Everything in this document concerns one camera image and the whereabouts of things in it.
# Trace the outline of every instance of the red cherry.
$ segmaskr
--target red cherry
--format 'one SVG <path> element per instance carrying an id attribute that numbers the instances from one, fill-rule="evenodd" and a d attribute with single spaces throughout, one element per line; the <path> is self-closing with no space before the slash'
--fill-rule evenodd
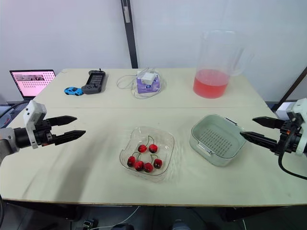
<path id="1" fill-rule="evenodd" d="M 155 167 L 156 169 L 160 169 L 161 166 L 162 166 L 162 160 L 160 160 L 160 159 L 155 159 L 153 165 L 154 165 L 154 167 Z"/>
<path id="2" fill-rule="evenodd" d="M 134 164 L 134 168 L 136 171 L 142 171 L 144 168 L 144 162 L 138 161 Z"/>
<path id="3" fill-rule="evenodd" d="M 150 151 L 151 153 L 157 152 L 157 151 L 158 151 L 158 146 L 156 146 L 156 145 L 154 145 L 154 144 L 150 145 L 150 146 L 149 146 L 149 151 Z"/>
<path id="4" fill-rule="evenodd" d="M 133 157 L 133 156 L 129 157 L 128 161 L 127 161 L 127 165 L 129 167 L 132 167 L 134 165 L 134 163 L 135 163 L 135 157 Z"/>
<path id="5" fill-rule="evenodd" d="M 146 147 L 146 145 L 140 145 L 139 147 L 138 147 L 138 151 L 139 152 L 145 152 L 147 150 L 147 147 Z"/>
<path id="6" fill-rule="evenodd" d="M 144 164 L 144 170 L 145 170 L 145 172 L 150 173 L 153 169 L 154 169 L 154 168 L 153 168 L 153 165 L 152 165 L 152 164 L 150 164 L 150 163 Z"/>

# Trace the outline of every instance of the game controller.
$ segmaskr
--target game controller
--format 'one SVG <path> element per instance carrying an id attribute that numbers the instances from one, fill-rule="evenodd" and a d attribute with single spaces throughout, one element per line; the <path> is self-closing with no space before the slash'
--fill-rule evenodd
<path id="1" fill-rule="evenodd" d="M 90 70 L 89 78 L 87 80 L 86 85 L 82 86 L 81 89 L 85 94 L 94 94 L 99 93 L 102 90 L 102 82 L 106 76 L 106 73 L 99 70 Z"/>

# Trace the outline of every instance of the purple packaging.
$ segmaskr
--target purple packaging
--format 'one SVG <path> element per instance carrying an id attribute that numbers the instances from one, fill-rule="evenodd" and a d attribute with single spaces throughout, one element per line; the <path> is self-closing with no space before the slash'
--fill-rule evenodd
<path id="1" fill-rule="evenodd" d="M 141 79 L 136 79 L 138 93 L 157 92 L 160 89 L 159 78 L 156 77 L 151 85 L 143 84 Z"/>

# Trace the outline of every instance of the laptop screen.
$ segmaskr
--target laptop screen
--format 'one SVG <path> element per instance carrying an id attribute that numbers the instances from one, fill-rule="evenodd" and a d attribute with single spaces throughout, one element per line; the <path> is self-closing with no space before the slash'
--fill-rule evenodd
<path id="1" fill-rule="evenodd" d="M 24 99 L 36 97 L 54 78 L 54 71 L 47 70 L 10 70 Z"/>

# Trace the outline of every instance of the plastic pitcher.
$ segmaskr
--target plastic pitcher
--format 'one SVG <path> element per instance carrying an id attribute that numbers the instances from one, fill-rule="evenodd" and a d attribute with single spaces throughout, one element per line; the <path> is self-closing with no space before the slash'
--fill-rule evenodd
<path id="1" fill-rule="evenodd" d="M 234 31 L 206 31 L 194 79 L 194 92 L 205 98 L 222 96 L 229 77 L 239 75 L 253 55 L 246 51 L 247 37 Z"/>

